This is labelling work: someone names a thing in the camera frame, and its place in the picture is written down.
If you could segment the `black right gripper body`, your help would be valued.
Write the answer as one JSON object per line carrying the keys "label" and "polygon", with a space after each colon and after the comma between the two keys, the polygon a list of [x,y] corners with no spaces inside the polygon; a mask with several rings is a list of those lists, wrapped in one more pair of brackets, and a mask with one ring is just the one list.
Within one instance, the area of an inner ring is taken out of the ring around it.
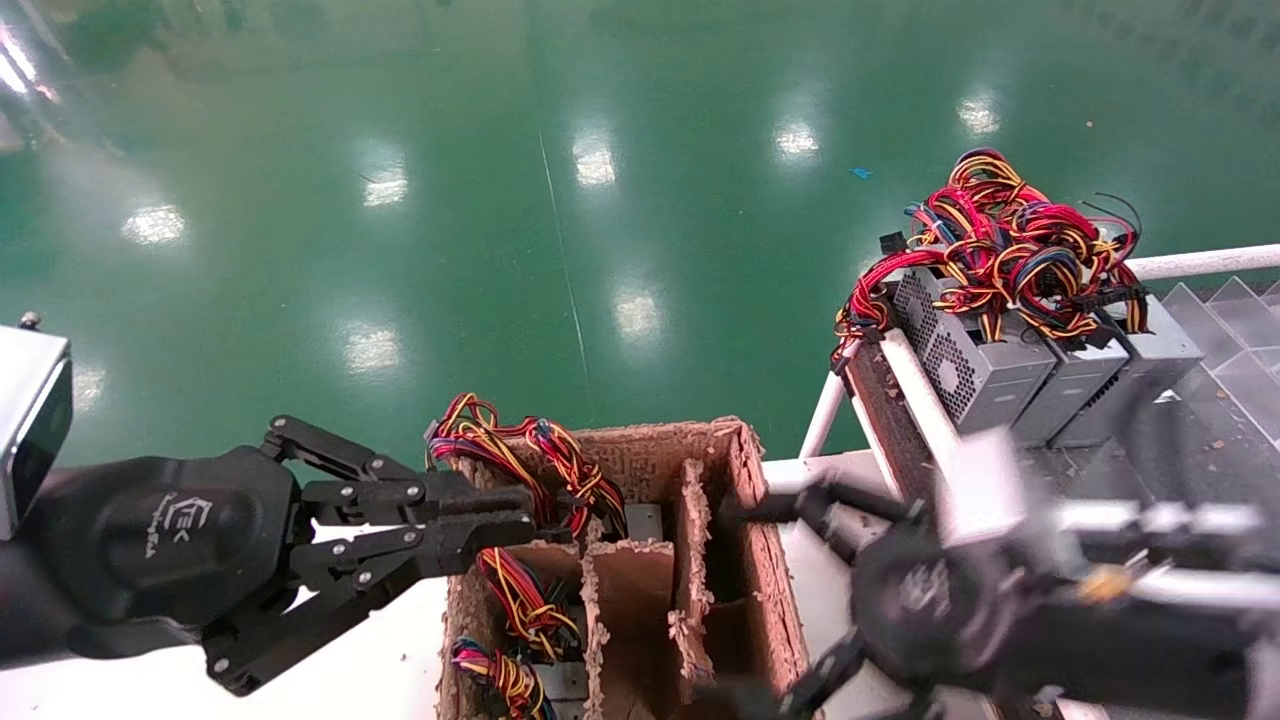
{"label": "black right gripper body", "polygon": [[854,625],[869,660],[910,691],[1016,685],[1019,570],[995,539],[945,548],[927,530],[887,530],[852,565]]}

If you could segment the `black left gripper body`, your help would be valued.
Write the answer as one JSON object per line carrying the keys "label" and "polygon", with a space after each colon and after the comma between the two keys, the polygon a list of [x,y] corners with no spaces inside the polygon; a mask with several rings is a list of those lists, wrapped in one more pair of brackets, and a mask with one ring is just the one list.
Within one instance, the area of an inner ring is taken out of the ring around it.
{"label": "black left gripper body", "polygon": [[285,557],[300,483],[255,447],[63,469],[29,514],[29,541],[88,626],[218,620]]}

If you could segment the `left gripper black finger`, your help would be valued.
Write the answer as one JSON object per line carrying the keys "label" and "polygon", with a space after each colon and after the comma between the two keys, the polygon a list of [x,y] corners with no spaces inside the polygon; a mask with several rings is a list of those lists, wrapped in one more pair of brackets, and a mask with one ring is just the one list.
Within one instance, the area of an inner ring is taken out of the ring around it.
{"label": "left gripper black finger", "polygon": [[481,550],[534,536],[526,512],[476,512],[292,544],[276,575],[205,632],[207,674],[252,694],[419,582],[463,575]]}
{"label": "left gripper black finger", "polygon": [[498,512],[534,524],[532,496],[522,487],[480,489],[457,471],[415,471],[296,416],[271,420],[262,451],[276,462],[302,462],[329,477],[301,491],[303,509],[321,525],[424,525]]}

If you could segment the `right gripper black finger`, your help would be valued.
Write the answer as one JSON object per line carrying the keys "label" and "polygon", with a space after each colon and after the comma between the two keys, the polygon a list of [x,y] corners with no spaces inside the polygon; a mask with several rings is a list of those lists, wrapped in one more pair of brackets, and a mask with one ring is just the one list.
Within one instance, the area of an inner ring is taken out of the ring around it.
{"label": "right gripper black finger", "polygon": [[751,678],[727,676],[700,687],[700,707],[726,719],[813,719],[865,662],[867,643],[851,630],[781,693]]}
{"label": "right gripper black finger", "polygon": [[888,559],[936,560],[936,547],[929,541],[911,530],[919,525],[922,507],[909,506],[888,496],[840,480],[819,479],[792,492],[769,491],[754,505],[745,505],[735,495],[727,495],[719,506],[719,519],[733,524],[790,524],[800,521],[813,530],[827,548],[844,562],[855,562],[860,546],[856,541],[837,528],[832,510],[837,506],[852,509],[873,518],[888,521],[896,527],[908,525],[901,536],[883,534],[878,542],[884,546],[881,553]]}

